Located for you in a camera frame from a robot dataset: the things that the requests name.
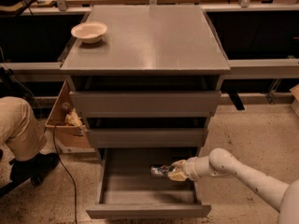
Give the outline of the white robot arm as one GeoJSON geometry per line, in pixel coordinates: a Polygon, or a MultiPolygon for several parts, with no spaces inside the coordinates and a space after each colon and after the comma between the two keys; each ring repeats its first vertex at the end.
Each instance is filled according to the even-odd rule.
{"type": "Polygon", "coordinates": [[[205,157],[176,161],[167,173],[173,181],[222,175],[236,177],[278,211],[278,224],[299,224],[299,180],[282,182],[247,166],[223,148],[215,148],[205,157]]]}

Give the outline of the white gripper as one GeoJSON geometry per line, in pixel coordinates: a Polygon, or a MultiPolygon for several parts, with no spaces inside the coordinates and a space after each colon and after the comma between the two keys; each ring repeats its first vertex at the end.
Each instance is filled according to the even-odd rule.
{"type": "Polygon", "coordinates": [[[173,162],[168,170],[167,177],[170,180],[177,182],[183,182],[187,178],[191,181],[196,181],[200,178],[200,175],[197,173],[195,168],[196,161],[197,158],[193,157],[187,160],[173,162]]]}

